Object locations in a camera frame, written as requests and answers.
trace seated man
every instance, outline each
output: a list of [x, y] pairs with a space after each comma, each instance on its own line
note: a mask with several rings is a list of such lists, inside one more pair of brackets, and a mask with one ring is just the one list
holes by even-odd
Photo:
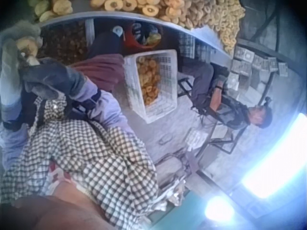
[[225, 94], [227, 68], [213, 68], [209, 63], [187, 57], [180, 58], [178, 64], [180, 72], [195, 78], [191, 100], [201, 115], [208, 111], [207, 114], [232, 129], [243, 129], [250, 124], [266, 128], [271, 124], [270, 99], [263, 106], [248, 108]]

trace plaid shirt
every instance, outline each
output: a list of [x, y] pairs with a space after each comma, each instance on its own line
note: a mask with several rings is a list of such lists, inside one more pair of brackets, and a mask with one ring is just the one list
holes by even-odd
[[38, 98], [35, 123], [19, 159], [4, 174], [2, 202], [46, 194], [49, 163], [91, 192], [108, 221], [132, 230], [158, 195], [153, 162], [144, 143], [119, 127], [105, 130], [94, 121], [65, 120], [66, 100]]

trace dark red cloth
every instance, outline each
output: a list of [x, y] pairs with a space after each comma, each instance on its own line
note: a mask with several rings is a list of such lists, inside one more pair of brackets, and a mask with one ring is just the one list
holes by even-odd
[[72, 64], [101, 90], [111, 92], [114, 86], [124, 80], [124, 58], [121, 54], [97, 55], [94, 58]]

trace window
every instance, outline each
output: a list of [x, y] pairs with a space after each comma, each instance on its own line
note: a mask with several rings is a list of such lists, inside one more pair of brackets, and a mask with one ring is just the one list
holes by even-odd
[[267, 198], [287, 184], [307, 162], [307, 118], [299, 114], [268, 156], [249, 172], [243, 185]]

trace knee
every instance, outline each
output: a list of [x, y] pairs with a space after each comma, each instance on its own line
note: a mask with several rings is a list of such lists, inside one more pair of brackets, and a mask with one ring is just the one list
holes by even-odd
[[205, 63], [205, 65], [203, 66], [203, 73], [205, 73], [207, 78], [212, 78], [214, 74], [213, 65]]

